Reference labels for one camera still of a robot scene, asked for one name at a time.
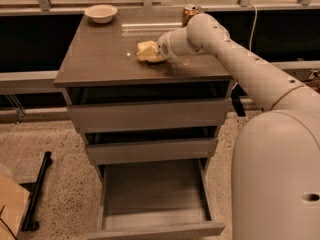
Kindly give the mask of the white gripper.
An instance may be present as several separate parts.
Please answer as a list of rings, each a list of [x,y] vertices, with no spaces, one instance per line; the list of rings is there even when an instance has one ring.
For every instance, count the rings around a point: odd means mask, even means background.
[[[178,48],[180,44],[181,32],[174,30],[163,34],[157,41],[157,49],[160,55],[165,59],[174,59],[181,55]]]

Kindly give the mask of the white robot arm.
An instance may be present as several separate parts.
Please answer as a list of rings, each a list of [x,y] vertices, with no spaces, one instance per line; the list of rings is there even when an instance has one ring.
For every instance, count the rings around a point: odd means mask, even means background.
[[[214,56],[262,109],[232,157],[233,240],[320,240],[320,94],[234,42],[208,14],[162,35],[166,59]]]

